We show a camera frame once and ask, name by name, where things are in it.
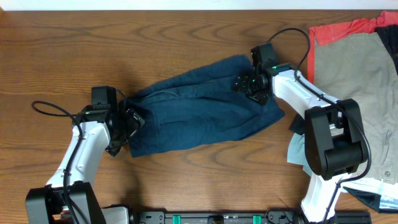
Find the dark blue denim shorts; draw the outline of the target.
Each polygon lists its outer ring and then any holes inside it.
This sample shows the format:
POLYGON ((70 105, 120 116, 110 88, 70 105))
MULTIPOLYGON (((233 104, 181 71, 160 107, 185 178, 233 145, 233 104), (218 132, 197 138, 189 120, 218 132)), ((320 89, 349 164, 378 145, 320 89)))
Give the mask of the dark blue denim shorts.
POLYGON ((259 105, 233 83, 253 70, 235 55, 153 84, 128 98, 144 125, 130 139, 132 157, 186 150, 203 144, 240 141, 284 117, 275 100, 259 105))

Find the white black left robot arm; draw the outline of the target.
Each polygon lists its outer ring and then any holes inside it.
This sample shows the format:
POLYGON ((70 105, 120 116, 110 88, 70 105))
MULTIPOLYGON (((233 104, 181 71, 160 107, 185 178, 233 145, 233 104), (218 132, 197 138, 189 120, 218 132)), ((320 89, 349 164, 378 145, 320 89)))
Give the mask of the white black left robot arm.
POLYGON ((100 207, 93 191, 107 152, 115 156, 145 121, 132 108, 88 105, 72 118, 73 136, 54 175, 25 199, 29 223, 129 223, 125 205, 100 207))

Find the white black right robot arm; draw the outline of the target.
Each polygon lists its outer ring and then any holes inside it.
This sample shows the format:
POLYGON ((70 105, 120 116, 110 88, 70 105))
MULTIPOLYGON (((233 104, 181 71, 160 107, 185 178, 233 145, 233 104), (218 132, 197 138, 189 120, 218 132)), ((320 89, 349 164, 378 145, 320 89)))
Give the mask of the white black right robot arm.
POLYGON ((300 217, 305 223, 335 221, 342 185, 356 180, 353 173, 360 164, 371 165, 358 103, 326 94, 289 63, 259 63, 237 77, 233 90, 261 105, 275 96, 303 118, 304 153, 312 176, 300 217))

